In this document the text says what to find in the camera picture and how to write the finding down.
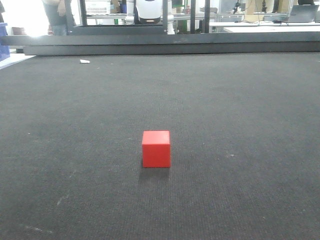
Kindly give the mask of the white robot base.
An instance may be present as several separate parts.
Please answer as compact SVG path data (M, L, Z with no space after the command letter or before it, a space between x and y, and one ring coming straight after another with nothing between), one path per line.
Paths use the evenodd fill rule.
M174 35L174 15L172 14L171 0L127 0L126 18L127 25L155 25L163 19L163 2L167 3L167 30L168 35Z

